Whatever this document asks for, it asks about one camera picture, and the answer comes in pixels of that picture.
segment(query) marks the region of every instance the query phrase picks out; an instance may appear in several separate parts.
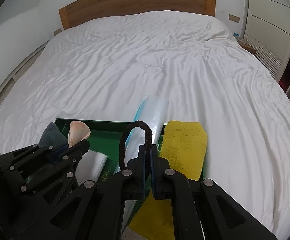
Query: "yellow towel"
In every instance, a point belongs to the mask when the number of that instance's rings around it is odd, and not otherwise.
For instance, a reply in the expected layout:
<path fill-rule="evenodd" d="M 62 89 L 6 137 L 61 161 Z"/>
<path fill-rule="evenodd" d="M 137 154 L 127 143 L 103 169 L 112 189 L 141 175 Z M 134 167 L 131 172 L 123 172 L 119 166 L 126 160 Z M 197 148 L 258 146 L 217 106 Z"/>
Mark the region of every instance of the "yellow towel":
<path fill-rule="evenodd" d="M 188 179 L 198 180 L 203 167 L 207 134 L 198 122 L 170 121 L 164 131 L 160 157 Z M 155 200 L 152 192 L 128 227 L 148 240 L 174 238 L 170 200 Z"/>

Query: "black cable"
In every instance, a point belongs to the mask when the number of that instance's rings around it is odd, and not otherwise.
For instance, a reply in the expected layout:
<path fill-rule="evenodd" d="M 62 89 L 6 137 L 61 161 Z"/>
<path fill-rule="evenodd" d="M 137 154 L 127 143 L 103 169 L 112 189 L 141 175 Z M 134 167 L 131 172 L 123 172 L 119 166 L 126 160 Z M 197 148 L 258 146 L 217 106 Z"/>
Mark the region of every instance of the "black cable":
<path fill-rule="evenodd" d="M 129 125 L 126 126 L 126 128 L 124 129 L 122 136 L 119 140 L 119 168 L 121 171 L 126 169 L 125 166 L 125 143 L 126 143 L 126 139 L 129 135 L 129 133 L 131 132 L 131 130 L 135 127 L 140 127 L 141 129 L 144 130 L 145 132 L 145 154 L 146 154 L 146 159 L 149 159 L 150 156 L 150 147 L 152 145 L 152 130 L 149 128 L 149 126 L 142 122 L 142 121 L 135 121 L 130 123 Z"/>

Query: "white duvet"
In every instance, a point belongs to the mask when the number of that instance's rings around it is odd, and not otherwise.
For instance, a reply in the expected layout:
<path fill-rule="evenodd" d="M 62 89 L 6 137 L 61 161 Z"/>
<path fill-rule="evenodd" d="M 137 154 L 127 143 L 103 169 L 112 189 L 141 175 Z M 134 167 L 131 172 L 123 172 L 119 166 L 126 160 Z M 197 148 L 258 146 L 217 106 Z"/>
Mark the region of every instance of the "white duvet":
<path fill-rule="evenodd" d="M 200 122 L 213 179 L 279 240 L 290 235 L 290 103 L 228 28 L 205 15 L 92 20 L 53 38 L 0 106 L 0 153 L 37 143 L 57 117 L 131 122 L 146 95 Z"/>

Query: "dark gray cloth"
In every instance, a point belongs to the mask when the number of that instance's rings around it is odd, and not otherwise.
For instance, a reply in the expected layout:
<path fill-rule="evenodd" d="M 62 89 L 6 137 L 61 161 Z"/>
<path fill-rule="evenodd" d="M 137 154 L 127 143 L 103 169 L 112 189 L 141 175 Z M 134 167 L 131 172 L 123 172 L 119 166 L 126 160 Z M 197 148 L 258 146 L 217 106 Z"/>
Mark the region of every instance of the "dark gray cloth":
<path fill-rule="evenodd" d="M 49 123 L 49 125 L 44 130 L 41 139 L 39 140 L 38 146 L 54 146 L 54 148 L 58 148 L 65 143 L 67 143 L 67 138 L 60 132 L 58 127 L 53 123 Z M 47 163 L 37 171 L 35 171 L 32 175 L 30 175 L 27 179 L 27 183 L 32 181 L 35 177 L 42 175 L 45 171 L 52 167 L 51 164 Z"/>
<path fill-rule="evenodd" d="M 67 138 L 60 132 L 58 127 L 53 122 L 51 122 L 44 130 L 41 139 L 39 140 L 38 146 L 54 146 L 54 148 L 58 148 L 67 142 Z"/>

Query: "bedside table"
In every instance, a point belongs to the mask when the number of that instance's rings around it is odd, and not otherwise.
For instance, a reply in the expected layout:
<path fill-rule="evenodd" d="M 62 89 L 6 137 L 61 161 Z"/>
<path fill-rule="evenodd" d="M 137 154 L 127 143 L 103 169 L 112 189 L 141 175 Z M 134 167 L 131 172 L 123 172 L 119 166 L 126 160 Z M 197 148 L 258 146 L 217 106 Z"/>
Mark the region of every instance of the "bedside table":
<path fill-rule="evenodd" d="M 249 51 L 251 54 L 256 55 L 257 50 L 254 49 L 252 46 L 249 44 L 244 44 L 241 41 L 238 41 L 238 44 L 245 50 Z"/>

